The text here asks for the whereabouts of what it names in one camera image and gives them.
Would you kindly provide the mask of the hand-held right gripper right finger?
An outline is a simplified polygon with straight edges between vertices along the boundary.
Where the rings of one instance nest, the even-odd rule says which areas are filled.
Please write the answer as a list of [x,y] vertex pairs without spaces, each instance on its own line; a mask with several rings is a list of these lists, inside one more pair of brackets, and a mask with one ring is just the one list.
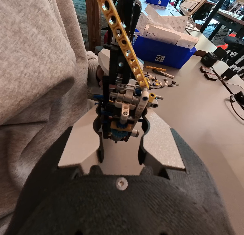
[[156,176],[167,169],[185,171],[171,128],[151,108],[143,112],[142,130],[138,150],[140,165],[151,167]]

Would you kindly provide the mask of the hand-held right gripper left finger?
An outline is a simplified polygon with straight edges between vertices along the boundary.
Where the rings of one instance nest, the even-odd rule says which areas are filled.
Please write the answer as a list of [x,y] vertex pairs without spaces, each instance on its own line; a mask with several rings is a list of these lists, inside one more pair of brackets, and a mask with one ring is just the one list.
[[78,167],[82,174],[104,160],[99,105],[95,105],[72,127],[58,163],[59,168]]

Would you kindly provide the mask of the lego technic crane model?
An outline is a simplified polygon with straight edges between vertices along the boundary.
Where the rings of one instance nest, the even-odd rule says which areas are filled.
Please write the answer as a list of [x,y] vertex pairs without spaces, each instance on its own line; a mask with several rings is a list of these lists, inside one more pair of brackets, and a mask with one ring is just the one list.
[[102,78],[103,96],[99,99],[104,139],[127,142],[139,136],[134,127],[145,108],[157,108],[163,96],[150,93],[149,83],[132,47],[138,18],[134,15],[135,0],[96,0],[109,25],[110,34],[117,36],[119,48],[110,50],[109,76]]

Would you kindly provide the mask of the person's left forearm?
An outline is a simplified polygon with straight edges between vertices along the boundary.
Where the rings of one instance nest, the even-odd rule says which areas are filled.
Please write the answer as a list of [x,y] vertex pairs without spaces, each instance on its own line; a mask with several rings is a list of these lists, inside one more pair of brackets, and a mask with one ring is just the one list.
[[99,66],[98,56],[92,51],[86,51],[87,61],[88,61],[88,73],[87,73],[87,86],[100,87],[100,80],[97,77],[97,68]]

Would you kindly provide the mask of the black and white lego assembly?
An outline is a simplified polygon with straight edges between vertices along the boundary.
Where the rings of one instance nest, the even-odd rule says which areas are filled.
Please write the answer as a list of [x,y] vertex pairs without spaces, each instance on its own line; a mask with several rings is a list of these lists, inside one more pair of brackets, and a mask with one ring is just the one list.
[[168,73],[166,73],[166,72],[163,72],[163,71],[158,71],[158,70],[156,70],[156,69],[152,69],[152,71],[153,71],[154,73],[159,74],[159,75],[162,75],[162,76],[166,76],[166,77],[169,77],[169,78],[172,78],[172,79],[175,78],[174,76],[172,76],[172,75],[170,75],[170,74],[168,74]]

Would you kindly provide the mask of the pile of small lego pieces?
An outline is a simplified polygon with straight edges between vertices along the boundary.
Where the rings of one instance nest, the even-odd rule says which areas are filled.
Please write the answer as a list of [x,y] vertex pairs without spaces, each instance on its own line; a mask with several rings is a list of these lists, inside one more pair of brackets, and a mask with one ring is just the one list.
[[145,77],[149,83],[149,88],[152,89],[159,89],[159,88],[164,88],[164,87],[176,87],[179,86],[178,83],[176,83],[175,81],[171,81],[170,82],[170,78],[167,77],[165,74],[163,74],[162,76],[160,75],[156,75],[156,74],[152,74],[149,72],[146,72]]

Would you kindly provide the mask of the person's left hand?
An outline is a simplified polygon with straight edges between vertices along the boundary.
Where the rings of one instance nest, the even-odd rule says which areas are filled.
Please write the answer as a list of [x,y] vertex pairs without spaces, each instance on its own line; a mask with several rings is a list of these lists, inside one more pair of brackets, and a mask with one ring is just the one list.
[[98,65],[96,70],[96,79],[98,81],[99,87],[102,87],[102,78],[104,76],[104,71],[102,70],[101,66]]

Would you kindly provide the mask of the grey hooded sweatshirt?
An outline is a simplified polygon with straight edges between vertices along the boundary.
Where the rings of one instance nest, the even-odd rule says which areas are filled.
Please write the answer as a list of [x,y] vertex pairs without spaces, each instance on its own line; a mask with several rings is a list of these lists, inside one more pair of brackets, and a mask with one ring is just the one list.
[[1,0],[1,220],[41,156],[86,113],[87,73],[72,0]]

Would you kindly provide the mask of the black charger cube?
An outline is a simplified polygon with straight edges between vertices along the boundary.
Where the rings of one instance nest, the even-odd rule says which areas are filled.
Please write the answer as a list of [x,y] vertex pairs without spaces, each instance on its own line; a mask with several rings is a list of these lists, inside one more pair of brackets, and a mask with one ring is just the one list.
[[212,67],[219,58],[213,52],[207,52],[200,60],[200,62],[206,67]]

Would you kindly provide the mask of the black box device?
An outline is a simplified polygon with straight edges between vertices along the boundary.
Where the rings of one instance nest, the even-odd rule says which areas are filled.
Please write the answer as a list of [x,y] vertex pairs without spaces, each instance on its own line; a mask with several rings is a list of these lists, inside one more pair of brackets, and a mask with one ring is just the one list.
[[218,47],[214,52],[213,54],[218,58],[218,60],[222,60],[223,58],[226,57],[227,55],[227,51],[224,50],[223,48],[221,47]]

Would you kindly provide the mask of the propped instruction booklet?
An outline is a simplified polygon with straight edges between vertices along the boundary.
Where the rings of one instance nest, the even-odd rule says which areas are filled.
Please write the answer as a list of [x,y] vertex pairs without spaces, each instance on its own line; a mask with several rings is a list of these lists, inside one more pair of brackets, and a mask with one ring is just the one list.
[[185,16],[193,15],[207,0],[184,0],[180,5],[180,11]]

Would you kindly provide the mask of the black power adapter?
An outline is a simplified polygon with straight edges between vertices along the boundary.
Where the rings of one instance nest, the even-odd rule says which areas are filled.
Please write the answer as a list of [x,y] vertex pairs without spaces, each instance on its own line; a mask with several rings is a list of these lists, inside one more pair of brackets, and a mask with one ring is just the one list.
[[229,80],[236,74],[237,74],[236,70],[228,68],[220,77],[221,77],[221,80]]

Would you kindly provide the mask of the dark background table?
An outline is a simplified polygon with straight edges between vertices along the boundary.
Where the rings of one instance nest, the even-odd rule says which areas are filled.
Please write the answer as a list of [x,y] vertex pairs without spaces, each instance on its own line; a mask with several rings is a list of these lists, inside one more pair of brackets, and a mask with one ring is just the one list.
[[219,32],[222,26],[227,29],[231,29],[232,31],[238,33],[243,28],[243,16],[239,18],[237,16],[231,15],[226,10],[221,9],[225,0],[219,0],[212,12],[207,17],[205,23],[202,25],[200,32],[203,33],[206,28],[209,26],[212,19],[217,21],[217,25],[213,32],[209,35],[208,40],[211,41],[216,34]]

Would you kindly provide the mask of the black office chair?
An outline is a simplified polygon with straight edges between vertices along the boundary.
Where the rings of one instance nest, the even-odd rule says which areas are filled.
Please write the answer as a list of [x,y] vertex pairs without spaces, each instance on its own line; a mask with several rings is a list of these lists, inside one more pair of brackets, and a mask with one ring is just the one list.
[[227,36],[224,38],[227,44],[227,55],[224,57],[224,62],[228,66],[236,65],[236,62],[244,55],[244,41],[239,37]]

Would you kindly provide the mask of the wooden post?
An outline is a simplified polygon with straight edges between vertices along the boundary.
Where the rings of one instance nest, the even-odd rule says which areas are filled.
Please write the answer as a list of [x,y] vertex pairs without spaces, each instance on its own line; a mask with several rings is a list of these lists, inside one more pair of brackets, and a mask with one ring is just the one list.
[[89,50],[101,45],[101,10],[96,0],[85,0]]

